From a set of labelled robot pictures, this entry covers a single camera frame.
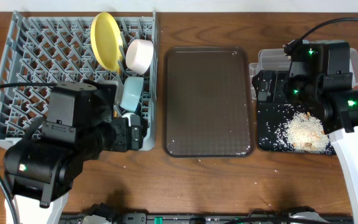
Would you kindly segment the small white cup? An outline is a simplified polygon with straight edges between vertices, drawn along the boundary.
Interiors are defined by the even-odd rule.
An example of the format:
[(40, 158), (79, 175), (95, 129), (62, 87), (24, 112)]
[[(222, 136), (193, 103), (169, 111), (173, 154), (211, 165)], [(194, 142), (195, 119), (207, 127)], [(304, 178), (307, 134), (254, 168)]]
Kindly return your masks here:
[(125, 113), (122, 115), (123, 118), (128, 119), (129, 126), (141, 126), (141, 117), (135, 113)]

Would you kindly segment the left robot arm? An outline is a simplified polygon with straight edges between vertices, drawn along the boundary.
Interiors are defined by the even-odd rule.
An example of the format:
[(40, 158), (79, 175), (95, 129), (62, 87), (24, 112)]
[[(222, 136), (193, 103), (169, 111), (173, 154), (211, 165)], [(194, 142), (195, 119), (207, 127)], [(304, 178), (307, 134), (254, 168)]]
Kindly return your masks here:
[(4, 155), (12, 219), (58, 223), (84, 162), (97, 160), (102, 151), (138, 151), (146, 129), (146, 120), (136, 114), (112, 120), (87, 116), (68, 124), (44, 121), (40, 139), (24, 137)]

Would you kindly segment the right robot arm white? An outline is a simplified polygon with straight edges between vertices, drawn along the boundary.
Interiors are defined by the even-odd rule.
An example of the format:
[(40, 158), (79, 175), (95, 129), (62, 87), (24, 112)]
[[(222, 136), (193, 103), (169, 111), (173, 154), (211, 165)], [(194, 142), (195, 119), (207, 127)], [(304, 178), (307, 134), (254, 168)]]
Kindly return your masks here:
[(258, 104), (302, 105), (318, 118), (339, 159), (358, 223), (358, 89), (351, 72), (293, 75), (261, 70), (252, 79)]

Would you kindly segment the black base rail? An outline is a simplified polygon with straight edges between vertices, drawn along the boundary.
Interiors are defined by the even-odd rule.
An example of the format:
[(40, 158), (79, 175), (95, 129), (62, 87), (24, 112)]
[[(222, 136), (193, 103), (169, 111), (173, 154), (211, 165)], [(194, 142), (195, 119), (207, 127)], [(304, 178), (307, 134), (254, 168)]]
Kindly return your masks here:
[(263, 210), (256, 208), (245, 214), (184, 214), (184, 213), (149, 213), (147, 211), (135, 211), (132, 213), (120, 213), (106, 204), (94, 204), (83, 213), (67, 213), (61, 215), (58, 224), (80, 223), (113, 223), (113, 224), (187, 224), (187, 223), (228, 223), (237, 220), (253, 218), (254, 223), (281, 223), (282, 218), (298, 218), (323, 223), (353, 223), (351, 216), (347, 215), (320, 215), (311, 207), (296, 207), (287, 210)]

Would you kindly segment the white bowl with food residue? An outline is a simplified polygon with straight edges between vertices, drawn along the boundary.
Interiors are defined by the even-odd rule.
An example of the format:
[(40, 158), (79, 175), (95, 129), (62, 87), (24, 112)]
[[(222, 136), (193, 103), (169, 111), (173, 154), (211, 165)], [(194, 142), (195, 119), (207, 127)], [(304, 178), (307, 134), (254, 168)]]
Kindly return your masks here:
[(150, 40), (135, 39), (128, 46), (126, 66), (133, 72), (143, 75), (150, 67), (154, 55), (154, 45)]

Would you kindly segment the grey dishwasher rack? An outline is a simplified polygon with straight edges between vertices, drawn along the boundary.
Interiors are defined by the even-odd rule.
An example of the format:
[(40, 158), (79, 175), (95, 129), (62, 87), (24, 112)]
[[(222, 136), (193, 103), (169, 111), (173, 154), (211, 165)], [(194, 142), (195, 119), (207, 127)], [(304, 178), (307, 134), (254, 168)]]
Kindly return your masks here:
[[(144, 85), (136, 110), (148, 121), (141, 151), (155, 146), (157, 123), (157, 70), (159, 27), (153, 16), (116, 17), (123, 46), (118, 61), (121, 75), (104, 69), (91, 48), (90, 31), (94, 17), (24, 17), (13, 12), (2, 59), (0, 84), (57, 83), (92, 80), (120, 80), (143, 77)], [(150, 40), (154, 56), (148, 72), (139, 75), (124, 62), (128, 46), (135, 39)], [(46, 117), (50, 89), (47, 87), (15, 87), (0, 90), (0, 147), (8, 149), (24, 135), (38, 117)]]

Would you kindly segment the light blue bowl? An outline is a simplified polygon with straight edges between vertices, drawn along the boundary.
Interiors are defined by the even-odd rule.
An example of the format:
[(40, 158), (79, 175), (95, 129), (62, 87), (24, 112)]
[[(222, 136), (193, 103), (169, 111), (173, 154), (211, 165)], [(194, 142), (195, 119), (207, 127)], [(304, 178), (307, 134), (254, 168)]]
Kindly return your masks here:
[(135, 112), (143, 90), (143, 77), (128, 77), (124, 82), (124, 91), (120, 107), (124, 110)]

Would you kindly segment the clear plastic waste bin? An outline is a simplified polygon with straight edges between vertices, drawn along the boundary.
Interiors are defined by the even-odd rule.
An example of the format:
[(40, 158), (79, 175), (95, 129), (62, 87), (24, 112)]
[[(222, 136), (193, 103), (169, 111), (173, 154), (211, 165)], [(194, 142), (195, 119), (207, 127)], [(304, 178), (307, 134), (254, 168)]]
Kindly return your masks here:
[[(358, 64), (353, 67), (352, 59), (357, 54), (356, 50), (350, 49), (350, 72), (353, 74), (352, 88), (358, 86)], [(254, 65), (251, 73), (251, 78), (256, 76), (261, 70), (275, 70), (278, 72), (277, 81), (275, 84), (275, 92), (272, 102), (259, 102), (259, 103), (275, 103), (275, 104), (297, 104), (290, 101), (287, 95), (286, 85), (290, 68), (290, 56), (286, 55), (283, 49), (267, 49), (259, 52), (259, 62)], [(252, 87), (254, 94), (253, 99), (256, 99), (255, 89)]]

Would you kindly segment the dark brown serving tray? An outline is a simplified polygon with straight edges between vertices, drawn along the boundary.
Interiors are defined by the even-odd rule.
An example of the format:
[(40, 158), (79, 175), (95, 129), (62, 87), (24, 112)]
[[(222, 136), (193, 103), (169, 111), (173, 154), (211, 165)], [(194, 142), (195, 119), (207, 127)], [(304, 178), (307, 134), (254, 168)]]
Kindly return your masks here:
[(240, 47), (165, 54), (163, 148), (178, 158), (247, 157), (255, 149), (248, 57)]

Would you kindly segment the yellow plate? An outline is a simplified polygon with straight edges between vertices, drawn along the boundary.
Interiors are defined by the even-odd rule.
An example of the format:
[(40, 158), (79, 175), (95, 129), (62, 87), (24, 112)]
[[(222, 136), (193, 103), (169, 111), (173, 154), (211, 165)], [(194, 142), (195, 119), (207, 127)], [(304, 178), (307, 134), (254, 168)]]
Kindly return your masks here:
[(101, 12), (93, 19), (90, 39), (98, 63), (106, 70), (118, 71), (118, 61), (122, 60), (119, 47), (123, 46), (123, 41), (119, 26), (110, 13)]

